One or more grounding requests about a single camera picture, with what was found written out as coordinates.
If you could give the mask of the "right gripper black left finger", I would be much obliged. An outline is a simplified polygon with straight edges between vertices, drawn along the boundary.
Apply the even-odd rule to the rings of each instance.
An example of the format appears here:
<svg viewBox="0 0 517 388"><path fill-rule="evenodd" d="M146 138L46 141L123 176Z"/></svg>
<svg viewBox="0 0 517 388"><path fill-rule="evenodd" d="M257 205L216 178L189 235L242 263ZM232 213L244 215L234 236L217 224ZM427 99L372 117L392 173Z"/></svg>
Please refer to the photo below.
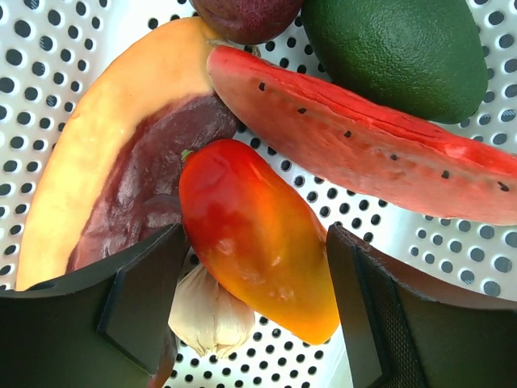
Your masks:
<svg viewBox="0 0 517 388"><path fill-rule="evenodd" d="M1 294L4 387L160 387L177 352L168 318L187 239L172 225L23 292Z"/></svg>

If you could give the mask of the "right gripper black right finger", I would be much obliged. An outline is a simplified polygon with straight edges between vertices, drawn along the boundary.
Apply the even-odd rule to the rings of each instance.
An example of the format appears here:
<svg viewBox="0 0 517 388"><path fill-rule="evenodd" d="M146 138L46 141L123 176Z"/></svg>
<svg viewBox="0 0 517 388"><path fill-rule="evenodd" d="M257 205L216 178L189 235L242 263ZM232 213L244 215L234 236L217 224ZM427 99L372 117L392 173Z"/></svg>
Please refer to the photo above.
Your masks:
<svg viewBox="0 0 517 388"><path fill-rule="evenodd" d="M354 386L515 386L515 302L439 280L340 225L326 249Z"/></svg>

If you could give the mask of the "orange red mango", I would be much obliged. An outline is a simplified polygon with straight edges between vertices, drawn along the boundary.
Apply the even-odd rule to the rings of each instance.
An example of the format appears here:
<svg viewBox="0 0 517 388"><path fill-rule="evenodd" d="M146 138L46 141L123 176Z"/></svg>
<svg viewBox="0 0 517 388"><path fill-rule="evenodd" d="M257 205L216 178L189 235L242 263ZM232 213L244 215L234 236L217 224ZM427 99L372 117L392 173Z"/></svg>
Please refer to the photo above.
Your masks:
<svg viewBox="0 0 517 388"><path fill-rule="evenodd" d="M311 207L240 141L182 157L182 221L201 263L254 311L307 344L324 344L339 316L327 232Z"/></svg>

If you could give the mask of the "green avocado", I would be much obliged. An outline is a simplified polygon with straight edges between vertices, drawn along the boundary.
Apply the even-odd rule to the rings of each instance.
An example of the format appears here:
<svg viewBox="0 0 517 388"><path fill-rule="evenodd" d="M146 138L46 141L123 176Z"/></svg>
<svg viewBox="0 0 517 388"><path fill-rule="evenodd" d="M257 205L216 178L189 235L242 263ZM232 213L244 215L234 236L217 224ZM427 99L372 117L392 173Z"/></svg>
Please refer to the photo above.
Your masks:
<svg viewBox="0 0 517 388"><path fill-rule="evenodd" d="M456 124L485 97L488 70L465 1L313 0L301 18L330 78L375 103Z"/></svg>

